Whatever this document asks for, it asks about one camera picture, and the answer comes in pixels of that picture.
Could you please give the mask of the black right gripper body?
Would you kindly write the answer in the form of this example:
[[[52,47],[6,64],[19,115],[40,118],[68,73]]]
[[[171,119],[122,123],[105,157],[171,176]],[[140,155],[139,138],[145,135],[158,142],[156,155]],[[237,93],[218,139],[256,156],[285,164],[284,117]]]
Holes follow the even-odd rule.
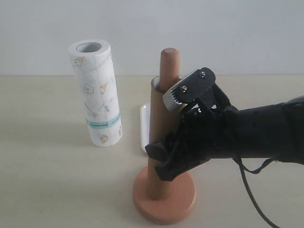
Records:
[[[225,93],[214,85],[209,92],[190,104],[183,104],[175,133],[166,136],[168,160],[186,160],[190,169],[210,160],[207,150],[215,150],[219,137],[219,119],[231,107]]]

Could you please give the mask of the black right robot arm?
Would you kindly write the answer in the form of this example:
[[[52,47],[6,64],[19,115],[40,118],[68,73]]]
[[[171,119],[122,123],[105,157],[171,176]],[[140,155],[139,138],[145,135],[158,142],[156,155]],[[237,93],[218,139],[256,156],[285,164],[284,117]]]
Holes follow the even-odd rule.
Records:
[[[216,85],[176,96],[185,104],[175,133],[146,146],[158,177],[172,181],[211,159],[304,162],[304,99],[238,110]]]

